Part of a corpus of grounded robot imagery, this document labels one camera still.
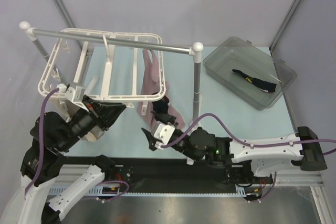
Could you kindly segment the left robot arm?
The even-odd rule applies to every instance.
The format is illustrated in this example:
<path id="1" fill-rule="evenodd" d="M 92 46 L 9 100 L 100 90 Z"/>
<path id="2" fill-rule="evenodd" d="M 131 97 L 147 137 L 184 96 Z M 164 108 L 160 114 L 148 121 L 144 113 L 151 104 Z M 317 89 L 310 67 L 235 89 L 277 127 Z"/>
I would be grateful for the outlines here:
<path id="1" fill-rule="evenodd" d="M 99 184 L 116 185 L 112 189 L 112 199 L 129 190 L 129 184 L 121 179 L 115 162 L 99 155 L 72 185 L 48 199 L 49 191 L 65 165 L 64 153 L 95 127 L 107 131 L 126 106 L 95 102 L 84 96 L 85 107 L 67 122 L 56 112 L 46 112 L 47 102 L 45 98 L 40 116 L 30 131 L 33 141 L 20 168 L 21 187 L 7 204 L 1 223 L 61 223 L 68 212 Z"/>

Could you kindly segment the white plastic clip hanger frame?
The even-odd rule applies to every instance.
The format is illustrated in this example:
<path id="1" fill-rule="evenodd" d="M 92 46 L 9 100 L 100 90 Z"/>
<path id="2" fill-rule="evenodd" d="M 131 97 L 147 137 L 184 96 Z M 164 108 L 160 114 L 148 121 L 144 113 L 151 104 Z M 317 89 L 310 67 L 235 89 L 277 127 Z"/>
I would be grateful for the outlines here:
<path id="1" fill-rule="evenodd" d="M 46 97 L 58 84 L 85 87 L 85 95 L 97 101 L 120 102 L 133 108 L 137 102 L 154 102 L 166 94 L 162 38 L 153 33 L 114 33 L 111 31 L 66 28 L 50 31 L 30 28 L 28 36 L 47 63 L 38 83 L 38 92 Z M 73 77 L 66 77 L 56 65 L 60 50 L 69 51 L 67 42 L 82 45 L 71 67 Z M 142 50 L 153 50 L 159 60 L 160 91 L 142 95 L 144 75 Z M 58 100 L 57 92 L 51 99 Z"/>

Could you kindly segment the navy Santa sock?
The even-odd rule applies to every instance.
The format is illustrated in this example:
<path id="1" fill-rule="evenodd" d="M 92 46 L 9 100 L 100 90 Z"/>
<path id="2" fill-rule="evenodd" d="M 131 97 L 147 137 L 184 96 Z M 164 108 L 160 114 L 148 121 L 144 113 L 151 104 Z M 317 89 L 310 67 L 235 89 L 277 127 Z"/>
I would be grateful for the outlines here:
<path id="1" fill-rule="evenodd" d="M 170 100 L 166 95 L 162 99 L 152 102 L 152 104 L 155 113 L 168 114 Z"/>

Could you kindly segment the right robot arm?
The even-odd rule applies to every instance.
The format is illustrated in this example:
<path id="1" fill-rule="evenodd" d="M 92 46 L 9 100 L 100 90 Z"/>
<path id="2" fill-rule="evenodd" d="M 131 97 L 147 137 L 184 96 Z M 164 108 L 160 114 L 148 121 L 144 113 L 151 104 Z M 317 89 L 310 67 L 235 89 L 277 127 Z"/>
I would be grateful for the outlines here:
<path id="1" fill-rule="evenodd" d="M 198 127 L 197 122 L 183 132 L 174 117 L 161 118 L 151 131 L 142 130 L 150 150 L 172 148 L 187 157 L 190 165 L 201 160 L 213 167 L 248 162 L 242 176 L 249 183 L 286 169 L 319 172 L 328 168 L 320 139 L 305 126 L 281 137 L 240 140 L 232 133 L 218 137 Z"/>

